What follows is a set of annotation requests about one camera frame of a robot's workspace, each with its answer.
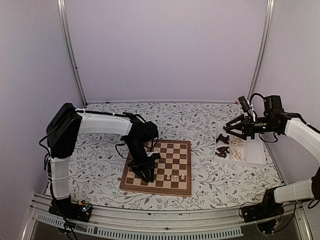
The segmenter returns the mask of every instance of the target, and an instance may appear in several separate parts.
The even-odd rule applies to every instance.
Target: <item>floral tablecloth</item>
[[[259,202],[267,188],[281,180],[264,147],[264,168],[215,163],[216,121],[230,121],[242,113],[237,104],[213,103],[103,103],[88,110],[138,113],[153,121],[160,139],[191,141],[191,197],[159,196],[120,190],[125,159],[115,151],[121,136],[78,136],[69,163],[69,190],[74,201],[94,205],[142,210],[201,210]],[[126,146],[120,153],[127,156]]]

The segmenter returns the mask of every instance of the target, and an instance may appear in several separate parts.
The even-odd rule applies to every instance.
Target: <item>black cable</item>
[[[152,149],[157,145],[158,140],[159,140],[159,135],[156,137],[155,143],[153,139],[151,140],[151,146],[146,146],[146,145],[143,145],[143,146],[147,149],[150,149],[150,151],[152,152]]]
[[[132,160],[132,159],[134,159],[133,157],[132,158],[127,158],[127,157],[124,157],[124,156],[122,156],[121,155],[121,153],[119,152],[119,150],[118,150],[118,146],[124,146],[124,145],[126,145],[125,143],[122,143],[122,144],[116,144],[115,145],[115,150],[116,150],[116,152],[119,154],[119,156],[120,157],[122,157],[123,159],[127,159],[127,160]]]
[[[135,114],[135,116],[136,116],[136,117],[139,117],[142,121],[144,121],[144,123],[147,122],[140,114]]]
[[[298,118],[305,124],[307,125],[309,128],[311,128],[313,131],[317,132],[318,134],[320,134],[320,130],[316,129],[314,126],[310,125],[309,123],[307,123],[306,120],[304,120],[304,118],[301,116],[300,113],[296,113],[296,115],[298,116]]]
[[[43,147],[43,148],[47,151],[47,154],[48,154],[49,156],[51,156],[50,151],[49,151],[49,148],[48,148],[47,146],[43,145],[42,142],[43,142],[44,140],[46,140],[55,130],[57,130],[57,128],[59,128],[59,127],[61,126],[61,124],[64,122],[64,120],[65,120],[69,115],[74,114],[74,113],[75,113],[74,111],[71,111],[71,112],[67,113],[67,114],[63,117],[63,119],[60,121],[60,122],[61,122],[60,124],[58,124],[57,126],[55,126],[47,135],[45,135],[43,138],[40,139],[39,145],[40,145],[41,147]]]
[[[43,168],[43,170],[45,170],[45,171],[46,171],[47,164],[48,164],[48,162],[49,162],[49,157],[50,157],[50,154],[49,154],[49,153],[46,153],[46,154],[44,155],[44,159],[43,159],[44,168]]]
[[[286,223],[286,225],[284,225],[284,226],[283,226],[282,228],[280,228],[279,230],[276,229],[276,230],[273,232],[274,234],[282,231],[283,229],[285,229],[285,228],[290,224],[290,222],[292,221],[292,219],[293,219],[294,216],[295,216],[296,208],[297,208],[297,204],[295,203],[295,204],[294,204],[294,210],[293,210],[293,213],[292,213],[289,221]]]
[[[274,138],[275,138],[274,141],[266,141],[266,140],[264,140],[264,139],[261,137],[261,133],[259,133],[259,138],[260,138],[261,141],[264,142],[264,143],[276,143],[276,142],[278,142],[279,139],[277,138],[275,132],[273,132],[273,136],[274,136]]]
[[[254,96],[259,96],[260,98],[265,99],[265,97],[262,96],[260,93],[255,92],[255,93],[253,93],[253,94],[251,95],[251,97],[250,97],[249,105],[251,105],[251,102],[252,102],[252,99],[254,98]]]
[[[319,204],[319,202],[320,202],[320,199],[318,199],[318,201],[316,201],[315,204],[311,205],[314,201],[315,201],[315,200],[312,199],[312,200],[309,202],[309,204],[308,204],[308,209],[313,209],[315,206],[317,206],[317,205]]]
[[[64,220],[64,231],[65,231],[65,236],[70,239],[70,240],[73,240],[67,233],[67,226],[70,228],[73,236],[74,236],[74,239],[75,240],[78,240],[74,230],[73,230],[73,226],[72,224],[67,220],[67,218],[65,217],[65,215],[60,211],[60,209],[58,208],[58,205],[56,203],[57,199],[55,198],[55,195],[54,195],[54,190],[53,190],[53,187],[52,187],[52,182],[50,184],[50,193],[51,193],[51,197],[52,197],[52,202],[54,204],[54,207],[58,210],[59,214],[62,216],[63,220]]]

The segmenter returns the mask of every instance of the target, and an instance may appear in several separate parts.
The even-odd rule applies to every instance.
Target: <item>table surface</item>
[[[266,189],[281,185],[264,146],[263,168],[215,163],[216,121],[230,121],[242,113],[238,104],[216,103],[102,103],[88,110],[142,115],[158,126],[159,138],[191,141],[192,193],[190,197],[159,196],[120,190],[125,159],[115,150],[121,136],[78,136],[69,162],[69,190],[74,201],[141,210],[202,210],[260,202]],[[128,148],[120,147],[127,156]]]

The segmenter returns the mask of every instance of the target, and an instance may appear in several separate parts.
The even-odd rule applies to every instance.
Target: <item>wooden chessboard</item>
[[[120,189],[127,192],[157,194],[164,196],[191,196],[191,142],[180,140],[159,140],[153,148],[153,152],[161,155],[155,160],[154,181],[146,183],[139,178],[128,163],[131,161],[130,154],[123,175]]]

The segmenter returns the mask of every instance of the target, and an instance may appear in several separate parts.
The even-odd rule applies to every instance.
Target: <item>white wall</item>
[[[89,102],[234,102],[250,87],[267,0],[65,4]]]
[[[280,95],[287,112],[298,112],[320,129],[320,1],[277,0],[256,92]],[[314,176],[319,163],[293,140],[270,143],[287,184]],[[306,209],[315,240],[320,239],[320,206]]]
[[[0,4],[0,239],[17,240],[46,184],[38,141],[64,102],[80,105],[57,1]]]

